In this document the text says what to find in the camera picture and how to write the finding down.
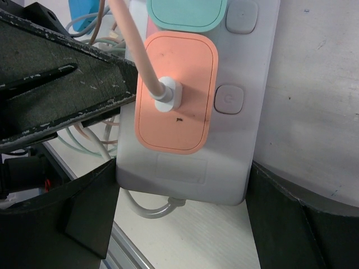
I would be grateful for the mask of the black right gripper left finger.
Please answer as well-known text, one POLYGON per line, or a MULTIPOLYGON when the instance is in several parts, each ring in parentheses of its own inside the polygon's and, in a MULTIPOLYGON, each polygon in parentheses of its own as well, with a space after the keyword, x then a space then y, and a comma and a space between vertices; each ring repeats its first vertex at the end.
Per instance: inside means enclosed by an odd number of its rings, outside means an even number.
POLYGON ((99 268, 120 186, 114 159, 1 210, 1 268, 99 268))

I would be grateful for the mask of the blue adapter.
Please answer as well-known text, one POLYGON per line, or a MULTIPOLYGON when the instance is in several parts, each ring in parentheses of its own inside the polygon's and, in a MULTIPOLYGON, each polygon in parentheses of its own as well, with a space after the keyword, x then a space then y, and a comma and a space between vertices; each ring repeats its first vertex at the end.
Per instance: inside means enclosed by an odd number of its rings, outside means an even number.
POLYGON ((101 18, 110 11, 105 4, 106 1, 68 1, 71 22, 65 29, 69 31, 72 28, 75 32, 70 33, 70 36, 79 38, 92 33, 96 29, 100 8, 103 7, 101 18))

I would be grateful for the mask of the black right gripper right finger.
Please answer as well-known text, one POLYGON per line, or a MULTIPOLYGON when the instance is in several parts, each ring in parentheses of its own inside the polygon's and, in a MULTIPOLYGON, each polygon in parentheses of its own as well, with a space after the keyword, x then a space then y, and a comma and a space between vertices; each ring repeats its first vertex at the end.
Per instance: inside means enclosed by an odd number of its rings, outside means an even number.
POLYGON ((358 207, 254 162, 246 205, 261 268, 358 268, 358 207))

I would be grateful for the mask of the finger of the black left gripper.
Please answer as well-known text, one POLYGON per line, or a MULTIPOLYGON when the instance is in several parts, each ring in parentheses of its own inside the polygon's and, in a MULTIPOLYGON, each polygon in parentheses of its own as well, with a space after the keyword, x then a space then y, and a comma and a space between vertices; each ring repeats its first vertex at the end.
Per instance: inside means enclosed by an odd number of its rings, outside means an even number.
POLYGON ((1 9, 1 148, 20 149, 134 101, 135 65, 59 32, 48 9, 1 9))

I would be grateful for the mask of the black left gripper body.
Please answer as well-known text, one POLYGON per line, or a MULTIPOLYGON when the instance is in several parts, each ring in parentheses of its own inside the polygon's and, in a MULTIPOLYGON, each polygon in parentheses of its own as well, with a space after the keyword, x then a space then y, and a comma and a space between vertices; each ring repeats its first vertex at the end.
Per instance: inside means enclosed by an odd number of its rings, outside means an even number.
POLYGON ((45 128, 55 114, 64 115, 74 86, 75 63, 57 63, 54 52, 59 44, 49 43, 40 36, 22 31, 15 23, 26 20, 61 35, 68 32, 53 11, 36 2, 23 7, 15 2, 1 3, 1 140, 28 136, 16 145, 1 148, 2 155, 15 155, 24 148, 24 157, 1 161, 1 199, 10 193, 28 189, 48 188, 42 159, 31 156, 30 146, 57 137, 32 128, 45 128))

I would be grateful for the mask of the orange charger plug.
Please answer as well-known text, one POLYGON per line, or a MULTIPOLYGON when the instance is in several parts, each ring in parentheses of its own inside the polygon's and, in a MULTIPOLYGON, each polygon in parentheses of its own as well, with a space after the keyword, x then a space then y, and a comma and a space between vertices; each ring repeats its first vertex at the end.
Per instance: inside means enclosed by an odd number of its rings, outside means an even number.
POLYGON ((137 140, 154 151, 193 154, 208 137, 218 51, 207 37, 178 31, 158 31, 144 47, 165 93, 155 97, 139 77, 137 140))

